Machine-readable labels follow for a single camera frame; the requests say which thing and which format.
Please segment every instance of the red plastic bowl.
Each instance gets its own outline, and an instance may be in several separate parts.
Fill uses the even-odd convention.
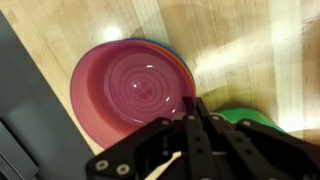
[[[157,45],[155,43],[152,43],[152,42],[142,41],[142,40],[131,40],[131,41],[138,41],[138,42],[146,44],[146,45],[148,45],[150,47],[157,48],[160,51],[162,51],[163,53],[167,54],[173,61],[175,61],[180,66],[180,68],[183,69],[183,71],[185,72],[186,76],[189,78],[189,81],[192,82],[192,85],[193,85],[192,86],[192,90],[194,92],[194,95],[196,95],[196,85],[194,84],[194,80],[193,80],[192,74],[189,71],[188,67],[186,67],[186,65],[177,56],[172,54],[168,49],[166,49],[164,47],[161,47],[161,46],[159,46],[159,45]]]
[[[84,130],[108,148],[148,122],[183,112],[192,82],[170,56],[136,41],[95,47],[78,63],[71,102]]]

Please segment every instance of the hardwood floor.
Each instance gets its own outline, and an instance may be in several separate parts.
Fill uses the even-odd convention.
[[[179,52],[210,110],[253,107],[320,141],[320,1],[0,0],[0,9],[95,153],[70,79],[89,49],[128,37]]]

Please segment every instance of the bolt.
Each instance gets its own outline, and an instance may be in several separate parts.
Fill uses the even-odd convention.
[[[123,175],[126,175],[128,174],[130,171],[130,166],[128,164],[120,164],[118,167],[117,167],[117,173],[120,175],[120,176],[123,176]]]
[[[190,120],[195,120],[195,119],[196,119],[196,118],[195,118],[194,116],[192,116],[192,115],[188,116],[188,118],[189,118]]]
[[[162,123],[162,125],[165,125],[165,126],[169,125],[169,121],[167,121],[167,120],[163,120],[161,123]]]
[[[242,124],[245,125],[245,126],[250,126],[251,125],[251,123],[249,121],[243,121]]]
[[[100,160],[96,163],[96,170],[102,171],[107,169],[109,166],[109,162],[106,160]]]
[[[219,116],[212,116],[212,119],[218,121],[220,118]]]

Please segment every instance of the green object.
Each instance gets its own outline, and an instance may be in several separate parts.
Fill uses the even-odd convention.
[[[250,119],[260,124],[270,126],[281,132],[285,132],[283,129],[277,126],[268,116],[264,115],[263,113],[255,109],[233,108],[233,109],[222,110],[217,113],[223,115],[231,124],[236,124],[238,121],[242,119]]]

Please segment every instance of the black mat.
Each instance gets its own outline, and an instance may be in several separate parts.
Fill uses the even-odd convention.
[[[1,12],[0,118],[36,161],[41,179],[85,179],[92,151]]]

